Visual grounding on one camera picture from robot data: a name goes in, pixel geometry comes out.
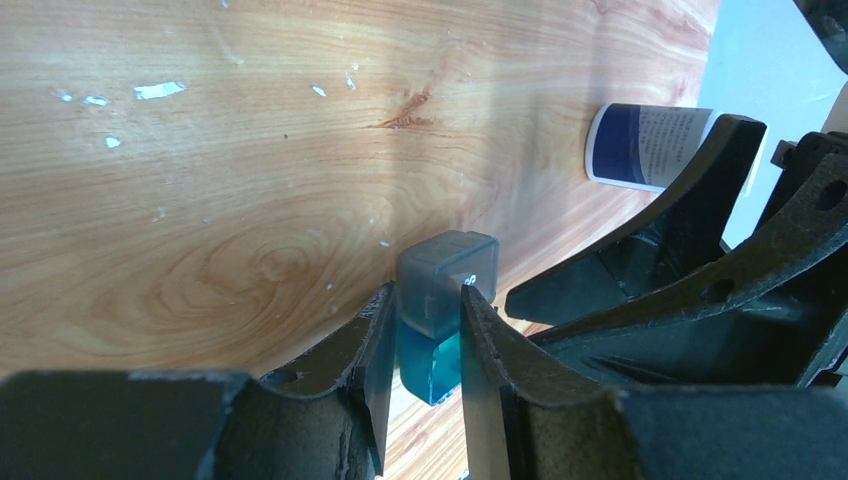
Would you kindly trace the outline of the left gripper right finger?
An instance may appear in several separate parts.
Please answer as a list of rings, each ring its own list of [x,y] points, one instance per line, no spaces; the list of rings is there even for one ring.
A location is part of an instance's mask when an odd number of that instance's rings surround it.
[[[461,291],[474,479],[843,479],[847,401],[827,388],[603,386]]]

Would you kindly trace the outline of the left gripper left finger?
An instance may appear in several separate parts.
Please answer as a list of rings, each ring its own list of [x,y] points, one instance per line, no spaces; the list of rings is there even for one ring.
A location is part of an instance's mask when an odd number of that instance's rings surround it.
[[[395,286],[254,377],[30,370],[1,383],[5,479],[372,479],[385,468]]]

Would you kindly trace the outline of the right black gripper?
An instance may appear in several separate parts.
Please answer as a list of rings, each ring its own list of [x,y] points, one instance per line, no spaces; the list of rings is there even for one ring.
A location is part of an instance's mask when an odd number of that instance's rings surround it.
[[[723,256],[766,132],[720,115],[652,203],[512,288],[506,314],[564,324],[533,342],[599,382],[810,385],[847,347],[847,134],[781,140],[757,231]]]

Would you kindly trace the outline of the white pill bottle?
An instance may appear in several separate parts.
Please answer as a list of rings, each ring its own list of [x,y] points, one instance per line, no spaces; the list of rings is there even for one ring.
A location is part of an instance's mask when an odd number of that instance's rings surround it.
[[[588,178],[660,193],[688,166],[718,119],[713,109],[607,103],[585,143]]]

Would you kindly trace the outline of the teal pill organizer box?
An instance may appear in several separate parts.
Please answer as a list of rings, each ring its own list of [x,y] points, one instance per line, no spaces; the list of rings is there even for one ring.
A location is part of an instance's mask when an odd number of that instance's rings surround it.
[[[461,382],[461,290],[477,288],[493,302],[499,241],[448,230],[405,249],[397,271],[398,350],[404,387],[428,405],[447,399]]]

